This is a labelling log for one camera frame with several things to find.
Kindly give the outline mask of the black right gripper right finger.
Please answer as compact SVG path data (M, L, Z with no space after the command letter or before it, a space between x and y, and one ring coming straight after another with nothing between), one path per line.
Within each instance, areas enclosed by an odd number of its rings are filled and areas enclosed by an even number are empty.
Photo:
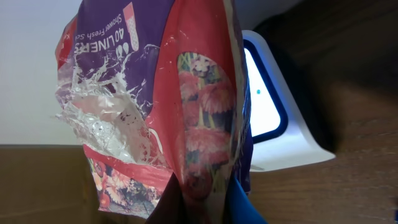
M228 185L228 210L232 224L267 224L235 177Z

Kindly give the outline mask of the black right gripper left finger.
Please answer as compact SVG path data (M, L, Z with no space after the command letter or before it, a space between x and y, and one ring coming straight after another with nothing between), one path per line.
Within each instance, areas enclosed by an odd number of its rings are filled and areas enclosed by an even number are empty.
M146 224L184 224L187 214L178 179L170 179Z

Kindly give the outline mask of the purple pink Carefree pack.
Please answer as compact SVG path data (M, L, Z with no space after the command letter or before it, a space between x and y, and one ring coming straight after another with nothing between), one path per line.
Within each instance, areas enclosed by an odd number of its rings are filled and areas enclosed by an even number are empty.
M186 223L231 223L251 97L233 1L83 0L57 49L58 118L99 210L148 219L178 179Z

